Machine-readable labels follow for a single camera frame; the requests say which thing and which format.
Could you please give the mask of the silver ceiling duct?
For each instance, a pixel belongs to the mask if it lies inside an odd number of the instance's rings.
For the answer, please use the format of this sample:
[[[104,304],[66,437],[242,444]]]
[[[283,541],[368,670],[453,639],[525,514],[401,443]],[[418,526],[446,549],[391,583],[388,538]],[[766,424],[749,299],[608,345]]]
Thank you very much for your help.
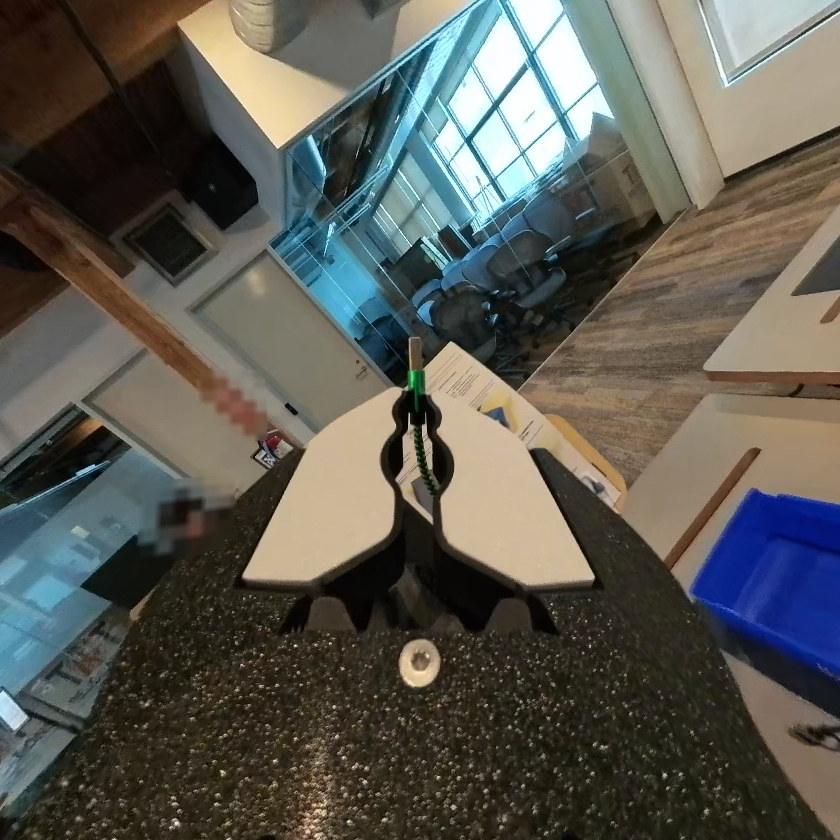
[[[298,39],[307,27],[316,30],[316,46],[376,51],[376,40],[393,35],[402,1],[361,1],[367,18],[350,11],[350,2],[230,1],[227,9],[236,36],[252,50],[273,56]]]

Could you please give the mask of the blue plastic bin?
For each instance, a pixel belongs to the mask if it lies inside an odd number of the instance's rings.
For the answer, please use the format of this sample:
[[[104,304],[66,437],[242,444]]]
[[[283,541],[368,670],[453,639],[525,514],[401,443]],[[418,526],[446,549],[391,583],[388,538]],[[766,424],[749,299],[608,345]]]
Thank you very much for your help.
[[[839,506],[747,491],[690,585],[717,644],[839,715]]]

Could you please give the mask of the white table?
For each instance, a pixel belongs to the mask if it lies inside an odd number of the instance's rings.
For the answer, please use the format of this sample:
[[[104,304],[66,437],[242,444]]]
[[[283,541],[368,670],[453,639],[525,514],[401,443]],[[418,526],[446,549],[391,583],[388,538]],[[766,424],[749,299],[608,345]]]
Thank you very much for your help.
[[[815,234],[830,230],[838,208]],[[709,380],[838,386],[839,291],[793,297],[793,260],[704,364]]]

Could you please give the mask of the black wall speaker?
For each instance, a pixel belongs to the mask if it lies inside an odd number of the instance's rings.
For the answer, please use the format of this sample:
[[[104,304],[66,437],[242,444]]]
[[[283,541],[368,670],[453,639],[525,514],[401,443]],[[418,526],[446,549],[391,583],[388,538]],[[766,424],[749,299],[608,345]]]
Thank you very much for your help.
[[[259,203],[254,177],[216,135],[197,152],[182,193],[223,231]]]

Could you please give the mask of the square wall vent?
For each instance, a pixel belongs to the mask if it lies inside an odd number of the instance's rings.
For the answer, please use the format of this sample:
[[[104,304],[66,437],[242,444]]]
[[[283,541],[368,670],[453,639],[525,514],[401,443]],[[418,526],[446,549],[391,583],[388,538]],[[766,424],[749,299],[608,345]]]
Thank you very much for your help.
[[[170,202],[130,226],[122,242],[172,287],[180,286],[217,254],[214,245]]]

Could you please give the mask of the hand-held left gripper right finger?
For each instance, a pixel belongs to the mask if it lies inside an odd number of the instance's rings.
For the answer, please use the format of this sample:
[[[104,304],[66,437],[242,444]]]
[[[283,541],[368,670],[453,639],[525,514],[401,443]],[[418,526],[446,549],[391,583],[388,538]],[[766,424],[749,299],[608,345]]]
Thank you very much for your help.
[[[595,573],[519,437],[443,392],[427,402],[444,550],[513,589],[591,589]]]

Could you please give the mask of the printed instruction sheet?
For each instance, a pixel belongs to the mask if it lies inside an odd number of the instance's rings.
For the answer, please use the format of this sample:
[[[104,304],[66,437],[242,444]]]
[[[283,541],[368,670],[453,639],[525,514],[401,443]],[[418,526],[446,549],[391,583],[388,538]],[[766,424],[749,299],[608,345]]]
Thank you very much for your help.
[[[544,448],[606,505],[619,512],[625,479],[568,422],[541,414],[472,355],[450,342],[424,365],[427,396],[447,395],[496,420],[529,449]]]

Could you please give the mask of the grey flat pad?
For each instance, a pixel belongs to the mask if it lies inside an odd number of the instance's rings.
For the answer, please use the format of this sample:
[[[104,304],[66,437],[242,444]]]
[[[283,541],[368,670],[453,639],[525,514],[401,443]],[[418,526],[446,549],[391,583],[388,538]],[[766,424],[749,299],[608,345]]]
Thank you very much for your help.
[[[794,298],[839,291],[839,233],[816,233],[792,262]]]

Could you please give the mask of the glass partition wall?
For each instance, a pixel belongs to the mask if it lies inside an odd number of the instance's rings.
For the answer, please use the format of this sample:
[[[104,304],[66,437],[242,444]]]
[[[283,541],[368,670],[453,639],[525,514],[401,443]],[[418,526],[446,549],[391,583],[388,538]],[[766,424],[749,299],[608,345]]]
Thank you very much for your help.
[[[688,195],[607,2],[476,2],[287,151],[276,254],[397,385],[447,343],[416,291],[537,196],[560,197],[565,319],[486,363],[518,389]]]

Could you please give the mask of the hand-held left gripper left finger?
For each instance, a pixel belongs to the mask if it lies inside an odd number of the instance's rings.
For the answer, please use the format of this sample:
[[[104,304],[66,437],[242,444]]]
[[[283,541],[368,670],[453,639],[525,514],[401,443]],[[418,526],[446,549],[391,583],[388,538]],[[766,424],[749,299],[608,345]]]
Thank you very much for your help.
[[[393,387],[334,420],[303,452],[241,580],[248,587],[314,587],[389,547],[402,527],[402,492],[386,474],[402,444]]]

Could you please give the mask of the group of grey office chairs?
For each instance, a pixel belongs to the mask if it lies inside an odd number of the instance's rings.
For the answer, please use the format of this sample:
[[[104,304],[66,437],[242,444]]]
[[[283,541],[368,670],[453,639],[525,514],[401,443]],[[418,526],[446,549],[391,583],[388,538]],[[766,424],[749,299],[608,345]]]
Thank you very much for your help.
[[[559,196],[537,196],[420,287],[412,297],[416,314],[442,341],[488,362],[512,341],[565,319],[568,277],[559,253],[574,231],[574,215]]]

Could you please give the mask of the wooden ceiling beam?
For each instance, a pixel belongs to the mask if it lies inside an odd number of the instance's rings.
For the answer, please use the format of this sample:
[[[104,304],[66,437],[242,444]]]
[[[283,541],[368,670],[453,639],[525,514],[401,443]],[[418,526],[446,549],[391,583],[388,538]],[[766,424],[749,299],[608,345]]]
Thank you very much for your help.
[[[266,436],[271,421],[260,405],[188,345],[124,283],[131,263],[4,164],[1,227],[3,233],[26,247],[195,388],[204,402],[231,424],[247,435]]]

